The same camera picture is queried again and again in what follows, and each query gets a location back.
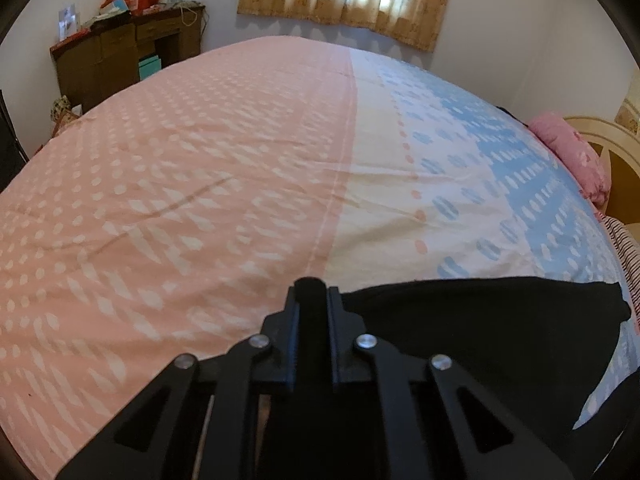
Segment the black pants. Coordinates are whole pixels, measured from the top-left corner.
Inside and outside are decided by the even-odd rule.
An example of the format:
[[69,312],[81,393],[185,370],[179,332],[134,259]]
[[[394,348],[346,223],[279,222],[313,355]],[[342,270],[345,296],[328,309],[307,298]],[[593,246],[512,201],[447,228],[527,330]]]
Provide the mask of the black pants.
[[[288,388],[271,400],[258,462],[269,479],[382,479],[384,448],[364,435],[375,412],[363,391],[334,385],[326,284],[298,280],[296,323],[282,359]],[[569,479],[612,479],[639,439],[631,375],[589,422],[579,414],[604,375],[630,309],[616,285],[542,278],[469,278],[341,294],[367,333],[426,360],[446,354],[567,466]]]

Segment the pink and blue bedspread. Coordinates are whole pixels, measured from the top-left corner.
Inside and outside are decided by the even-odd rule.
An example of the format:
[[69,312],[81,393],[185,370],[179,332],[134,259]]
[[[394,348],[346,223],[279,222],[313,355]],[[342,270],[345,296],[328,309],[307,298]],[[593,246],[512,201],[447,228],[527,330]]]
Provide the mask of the pink and blue bedspread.
[[383,55],[248,40],[115,94],[2,193],[2,430],[53,478],[174,356],[228,350],[305,275],[625,281],[516,119]]

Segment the striped pillow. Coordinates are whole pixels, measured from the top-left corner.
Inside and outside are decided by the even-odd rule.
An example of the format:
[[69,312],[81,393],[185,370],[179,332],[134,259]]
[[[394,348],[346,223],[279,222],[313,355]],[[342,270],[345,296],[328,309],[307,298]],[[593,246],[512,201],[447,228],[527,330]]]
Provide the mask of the striped pillow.
[[634,310],[634,322],[639,326],[639,300],[640,300],[640,258],[639,242],[620,220],[604,216],[602,223],[608,232],[608,236],[620,259],[620,264],[625,273],[627,286],[631,298],[631,307]]

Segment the pink pillow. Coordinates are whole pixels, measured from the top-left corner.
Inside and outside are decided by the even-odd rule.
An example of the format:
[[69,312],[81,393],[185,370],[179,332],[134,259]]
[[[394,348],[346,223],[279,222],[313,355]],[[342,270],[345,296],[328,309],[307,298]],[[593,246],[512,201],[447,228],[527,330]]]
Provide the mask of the pink pillow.
[[562,162],[572,174],[582,195],[597,208],[603,208],[611,193],[611,177],[600,155],[563,117],[544,113],[528,124],[529,130]]

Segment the cream wooden headboard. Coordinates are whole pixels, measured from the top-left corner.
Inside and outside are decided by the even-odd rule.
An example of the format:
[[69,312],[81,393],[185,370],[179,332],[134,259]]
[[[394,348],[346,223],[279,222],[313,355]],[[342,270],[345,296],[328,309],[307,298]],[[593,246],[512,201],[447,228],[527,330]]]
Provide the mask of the cream wooden headboard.
[[639,239],[640,167],[639,136],[605,119],[568,116],[565,120],[576,129],[600,156],[611,180],[608,200],[599,208],[613,217]]

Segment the teal box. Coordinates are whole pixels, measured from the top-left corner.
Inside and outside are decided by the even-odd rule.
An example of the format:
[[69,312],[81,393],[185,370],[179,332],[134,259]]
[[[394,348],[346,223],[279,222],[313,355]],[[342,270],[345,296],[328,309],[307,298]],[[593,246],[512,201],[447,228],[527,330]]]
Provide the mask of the teal box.
[[162,69],[162,60],[158,55],[150,56],[149,58],[144,58],[138,64],[139,67],[139,78],[140,80],[145,80],[158,73]]

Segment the dark wooden desk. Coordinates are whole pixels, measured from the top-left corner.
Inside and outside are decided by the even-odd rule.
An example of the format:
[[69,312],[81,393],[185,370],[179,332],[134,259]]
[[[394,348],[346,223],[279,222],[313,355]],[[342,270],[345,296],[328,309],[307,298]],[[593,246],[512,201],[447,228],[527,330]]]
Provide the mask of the dark wooden desk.
[[50,49],[60,95],[85,112],[141,80],[140,63],[163,68],[201,53],[205,6],[188,3],[97,22]]

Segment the photo frame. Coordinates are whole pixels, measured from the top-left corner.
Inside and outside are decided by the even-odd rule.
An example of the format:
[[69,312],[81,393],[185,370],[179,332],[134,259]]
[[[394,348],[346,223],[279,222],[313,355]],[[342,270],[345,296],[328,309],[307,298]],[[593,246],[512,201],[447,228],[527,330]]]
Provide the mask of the photo frame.
[[64,41],[78,32],[78,16],[73,4],[58,11],[58,40]]

